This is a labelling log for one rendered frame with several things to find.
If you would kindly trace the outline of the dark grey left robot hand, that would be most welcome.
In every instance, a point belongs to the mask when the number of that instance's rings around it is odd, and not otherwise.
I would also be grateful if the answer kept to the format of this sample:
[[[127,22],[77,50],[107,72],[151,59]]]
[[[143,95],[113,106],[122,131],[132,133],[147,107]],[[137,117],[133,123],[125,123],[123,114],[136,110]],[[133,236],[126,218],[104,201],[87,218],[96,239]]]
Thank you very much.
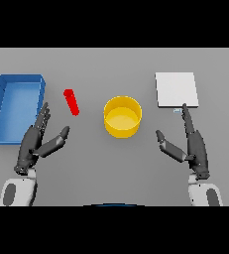
[[[69,127],[65,126],[60,133],[47,143],[43,138],[51,118],[49,105],[45,103],[39,112],[34,125],[31,125],[25,133],[19,149],[18,159],[14,171],[20,176],[26,176],[39,158],[45,158],[62,148],[68,137]]]

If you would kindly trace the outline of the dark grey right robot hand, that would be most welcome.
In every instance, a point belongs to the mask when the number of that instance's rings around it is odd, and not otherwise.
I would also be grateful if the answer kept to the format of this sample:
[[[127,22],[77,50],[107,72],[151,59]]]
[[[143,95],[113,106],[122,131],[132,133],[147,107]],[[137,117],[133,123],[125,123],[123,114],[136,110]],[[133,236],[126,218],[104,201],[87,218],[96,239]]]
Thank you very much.
[[[197,180],[207,180],[210,174],[205,143],[199,131],[194,129],[191,115],[185,103],[182,105],[182,119],[187,140],[187,152],[168,141],[165,135],[157,130],[160,150],[180,163],[188,162],[189,167],[195,172]]]

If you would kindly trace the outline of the red beaker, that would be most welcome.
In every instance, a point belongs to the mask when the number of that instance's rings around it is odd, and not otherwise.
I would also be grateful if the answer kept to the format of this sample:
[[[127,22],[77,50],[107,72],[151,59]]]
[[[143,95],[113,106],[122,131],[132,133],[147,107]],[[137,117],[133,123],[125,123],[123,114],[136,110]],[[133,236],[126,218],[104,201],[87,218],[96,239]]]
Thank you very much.
[[[66,103],[70,109],[70,113],[73,115],[73,116],[77,116],[79,114],[79,108],[78,108],[78,105],[77,105],[77,102],[76,102],[76,97],[74,95],[74,92],[72,89],[66,89],[64,92],[63,92],[63,96],[66,100]]]

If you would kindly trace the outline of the pale square measuring scale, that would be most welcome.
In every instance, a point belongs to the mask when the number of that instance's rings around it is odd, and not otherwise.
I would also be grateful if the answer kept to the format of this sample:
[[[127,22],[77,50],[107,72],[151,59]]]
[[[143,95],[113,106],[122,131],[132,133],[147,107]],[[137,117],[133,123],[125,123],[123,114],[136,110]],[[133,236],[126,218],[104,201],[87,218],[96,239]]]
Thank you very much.
[[[184,103],[188,108],[199,106],[193,72],[156,72],[155,80],[159,108],[181,110]]]

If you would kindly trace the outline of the yellow round bowl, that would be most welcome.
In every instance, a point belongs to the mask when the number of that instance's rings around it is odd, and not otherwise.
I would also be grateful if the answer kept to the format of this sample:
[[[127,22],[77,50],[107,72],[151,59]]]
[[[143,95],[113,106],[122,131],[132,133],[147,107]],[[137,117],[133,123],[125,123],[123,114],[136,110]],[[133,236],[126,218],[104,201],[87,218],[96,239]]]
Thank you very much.
[[[104,106],[103,121],[106,131],[116,139],[134,136],[142,120],[142,107],[133,97],[119,95]]]

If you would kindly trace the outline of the blue rectangular tray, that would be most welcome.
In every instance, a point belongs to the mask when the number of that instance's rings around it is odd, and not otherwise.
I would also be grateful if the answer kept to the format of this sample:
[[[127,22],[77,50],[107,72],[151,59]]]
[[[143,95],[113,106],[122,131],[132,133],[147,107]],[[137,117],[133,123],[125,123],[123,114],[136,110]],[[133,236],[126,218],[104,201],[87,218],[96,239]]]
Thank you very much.
[[[0,145],[20,145],[43,106],[41,74],[0,74]]]

